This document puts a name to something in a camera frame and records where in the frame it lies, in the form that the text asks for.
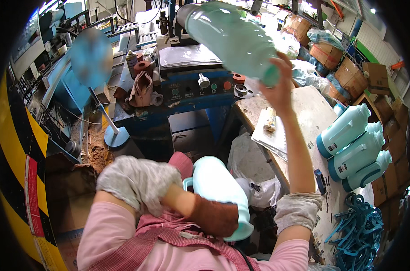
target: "metal knob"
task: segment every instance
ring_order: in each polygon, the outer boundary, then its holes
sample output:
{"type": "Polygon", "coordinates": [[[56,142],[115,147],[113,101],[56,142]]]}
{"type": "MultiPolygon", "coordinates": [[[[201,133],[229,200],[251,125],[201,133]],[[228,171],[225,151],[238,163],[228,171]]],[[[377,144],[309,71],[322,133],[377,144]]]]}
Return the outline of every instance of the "metal knob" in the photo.
{"type": "Polygon", "coordinates": [[[199,73],[198,83],[199,83],[199,86],[203,89],[209,87],[209,79],[208,77],[205,77],[202,73],[199,73]]]}

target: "standing fan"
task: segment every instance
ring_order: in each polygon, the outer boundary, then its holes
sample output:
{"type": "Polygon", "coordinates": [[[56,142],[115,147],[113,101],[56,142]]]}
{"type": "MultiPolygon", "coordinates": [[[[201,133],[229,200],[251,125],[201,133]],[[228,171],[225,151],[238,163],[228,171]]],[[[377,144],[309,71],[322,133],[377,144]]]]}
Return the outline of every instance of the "standing fan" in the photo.
{"type": "Polygon", "coordinates": [[[130,137],[125,127],[116,127],[95,95],[94,88],[106,81],[113,66],[113,51],[109,38],[94,27],[83,30],[71,47],[71,68],[79,82],[88,87],[91,96],[109,126],[104,141],[110,147],[124,144],[130,137]]]}

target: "thermos handle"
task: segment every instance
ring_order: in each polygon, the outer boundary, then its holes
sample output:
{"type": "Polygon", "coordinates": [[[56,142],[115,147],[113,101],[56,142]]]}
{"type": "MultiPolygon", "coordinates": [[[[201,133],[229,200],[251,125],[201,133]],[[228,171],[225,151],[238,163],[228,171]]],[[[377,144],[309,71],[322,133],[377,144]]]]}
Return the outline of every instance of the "thermos handle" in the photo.
{"type": "Polygon", "coordinates": [[[193,177],[189,177],[189,178],[185,178],[184,179],[184,190],[187,191],[187,187],[192,186],[193,185],[193,177]]]}
{"type": "Polygon", "coordinates": [[[376,169],[375,171],[372,171],[371,173],[369,173],[368,175],[366,175],[366,176],[361,180],[361,182],[360,182],[360,187],[365,188],[366,185],[368,184],[368,182],[365,183],[365,181],[366,181],[367,179],[369,179],[371,176],[377,174],[377,173],[380,172],[380,171],[381,171],[381,169],[378,168],[378,169],[376,169]]]}
{"type": "Polygon", "coordinates": [[[352,125],[352,121],[348,122],[342,129],[340,129],[337,133],[335,133],[335,134],[330,138],[330,141],[331,141],[331,142],[334,142],[334,141],[335,141],[335,138],[338,137],[341,132],[346,132],[346,131],[348,131],[349,129],[351,129],[352,126],[353,126],[353,125],[352,125]]]}
{"type": "Polygon", "coordinates": [[[347,160],[349,160],[351,157],[356,155],[358,152],[361,152],[362,150],[365,150],[365,149],[367,149],[366,144],[358,145],[355,149],[353,149],[348,154],[343,156],[342,164],[344,164],[347,160]]]}

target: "control panel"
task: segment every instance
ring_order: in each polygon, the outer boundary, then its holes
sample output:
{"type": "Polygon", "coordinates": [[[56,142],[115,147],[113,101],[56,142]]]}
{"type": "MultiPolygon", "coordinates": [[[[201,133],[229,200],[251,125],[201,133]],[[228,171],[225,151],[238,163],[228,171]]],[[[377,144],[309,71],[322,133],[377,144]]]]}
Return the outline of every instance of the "control panel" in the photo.
{"type": "Polygon", "coordinates": [[[233,95],[234,80],[228,71],[174,75],[161,83],[161,90],[163,103],[170,105],[180,100],[208,95],[233,95]]]}

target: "paper sheet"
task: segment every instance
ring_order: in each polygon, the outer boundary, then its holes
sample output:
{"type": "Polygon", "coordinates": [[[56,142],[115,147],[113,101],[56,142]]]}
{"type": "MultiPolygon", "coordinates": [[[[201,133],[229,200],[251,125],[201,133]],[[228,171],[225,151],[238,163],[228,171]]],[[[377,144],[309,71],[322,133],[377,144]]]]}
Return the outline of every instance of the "paper sheet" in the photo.
{"type": "Polygon", "coordinates": [[[221,60],[205,45],[167,47],[159,52],[160,64],[165,67],[177,67],[187,64],[213,64],[221,60]]]}
{"type": "Polygon", "coordinates": [[[283,160],[288,161],[286,134],[282,120],[280,117],[276,116],[276,131],[269,132],[266,128],[264,128],[264,124],[269,117],[270,112],[266,109],[262,109],[251,140],[266,147],[273,153],[280,156],[283,160]]]}

